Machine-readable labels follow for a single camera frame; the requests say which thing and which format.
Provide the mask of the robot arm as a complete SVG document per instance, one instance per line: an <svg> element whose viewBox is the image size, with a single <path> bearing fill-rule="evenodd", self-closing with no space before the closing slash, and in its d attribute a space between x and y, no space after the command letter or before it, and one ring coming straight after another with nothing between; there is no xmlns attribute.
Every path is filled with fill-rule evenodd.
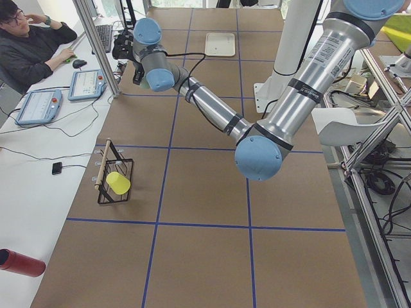
<svg viewBox="0 0 411 308"><path fill-rule="evenodd" d="M236 140L234 159L240 172L263 181L280 170L293 148L293 136L354 52L369 47L402 7L402 1L333 1L323 35L270 113L256 123L246 121L187 69L168 61L161 45L162 30L154 19L141 19L133 31L124 31L115 40L112 55L134 63L135 84L146 80L155 92L174 89L196 106L213 126Z"/></svg>

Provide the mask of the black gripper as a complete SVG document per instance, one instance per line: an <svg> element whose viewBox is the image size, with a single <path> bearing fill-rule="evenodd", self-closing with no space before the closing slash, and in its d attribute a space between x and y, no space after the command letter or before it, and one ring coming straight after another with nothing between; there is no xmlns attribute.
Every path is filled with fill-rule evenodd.
<svg viewBox="0 0 411 308"><path fill-rule="evenodd" d="M123 30L114 40L112 57L115 60L135 60L133 56L134 36L131 31ZM134 62L133 84L140 85L144 77L144 68L140 62Z"/></svg>

